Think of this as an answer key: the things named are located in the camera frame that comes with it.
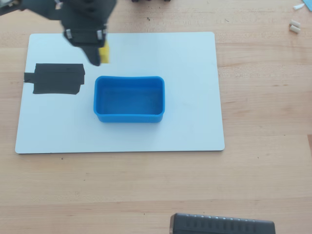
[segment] black object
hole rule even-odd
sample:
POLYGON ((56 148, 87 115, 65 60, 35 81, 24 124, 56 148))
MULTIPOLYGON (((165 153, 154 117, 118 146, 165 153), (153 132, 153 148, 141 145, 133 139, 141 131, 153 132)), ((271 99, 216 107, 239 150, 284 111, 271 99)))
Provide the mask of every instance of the black object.
POLYGON ((85 52, 89 61, 101 64, 98 49, 105 44, 106 24, 117 0, 0 0, 0 16, 29 9, 50 20, 60 20, 64 36, 85 52))
POLYGON ((33 94, 77 94, 84 84, 83 64, 36 64, 34 73, 24 73, 24 82, 33 83, 33 94))
POLYGON ((275 234, 271 221, 217 216, 175 214, 170 234, 275 234))

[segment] black tape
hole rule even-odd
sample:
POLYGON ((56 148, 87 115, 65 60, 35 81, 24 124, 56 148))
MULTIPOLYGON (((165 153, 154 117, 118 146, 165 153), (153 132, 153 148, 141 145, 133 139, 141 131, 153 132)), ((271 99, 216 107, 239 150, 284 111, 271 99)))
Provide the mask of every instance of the black tape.
POLYGON ((33 94, 77 94, 84 75, 83 64, 37 63, 34 73, 24 73, 24 82, 34 84, 33 94))

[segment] small white object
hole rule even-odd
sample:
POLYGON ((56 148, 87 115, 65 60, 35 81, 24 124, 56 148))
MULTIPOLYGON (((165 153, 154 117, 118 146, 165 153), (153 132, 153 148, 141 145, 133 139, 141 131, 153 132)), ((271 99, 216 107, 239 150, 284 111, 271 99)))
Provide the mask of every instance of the small white object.
POLYGON ((295 9, 295 10, 299 10, 299 9, 301 9, 302 7, 304 7, 304 3, 303 4, 300 4, 300 5, 297 5, 297 6, 294 6, 293 8, 295 9))
POLYGON ((297 34, 300 33, 300 28, 297 28, 297 27, 295 27, 293 25, 290 27, 290 30, 295 32, 295 33, 297 33, 297 34))
POLYGON ((103 40, 103 34, 102 30, 97 30, 97 39, 98 40, 103 40))
POLYGON ((68 39, 73 38, 73 36, 72 36, 72 31, 70 31, 70 29, 66 29, 66 35, 67 35, 67 38, 68 38, 68 39))
POLYGON ((293 19, 291 20, 291 22, 289 23, 290 25, 293 25, 293 26, 295 26, 295 27, 297 27, 297 28, 300 28, 300 23, 299 22, 297 22, 297 21, 294 21, 293 19))

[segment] black power strip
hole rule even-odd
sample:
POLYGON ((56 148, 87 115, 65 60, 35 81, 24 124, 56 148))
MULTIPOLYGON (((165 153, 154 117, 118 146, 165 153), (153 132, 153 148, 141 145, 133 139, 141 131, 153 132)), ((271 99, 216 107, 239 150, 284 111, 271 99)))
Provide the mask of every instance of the black power strip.
POLYGON ((275 234, 271 221, 218 216, 175 214, 170 234, 275 234))

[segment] wooden surface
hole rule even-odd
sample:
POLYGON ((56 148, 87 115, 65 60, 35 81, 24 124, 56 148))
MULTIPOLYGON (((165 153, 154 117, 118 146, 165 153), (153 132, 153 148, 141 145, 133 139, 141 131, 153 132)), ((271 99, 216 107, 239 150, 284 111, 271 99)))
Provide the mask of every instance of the wooden surface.
POLYGON ((183 212, 310 234, 312 13, 294 12, 299 3, 119 0, 110 32, 215 33, 219 153, 17 155, 29 35, 62 28, 28 11, 0 17, 0 233, 168 234, 170 215, 183 212), (290 19, 301 34, 289 32, 290 19))

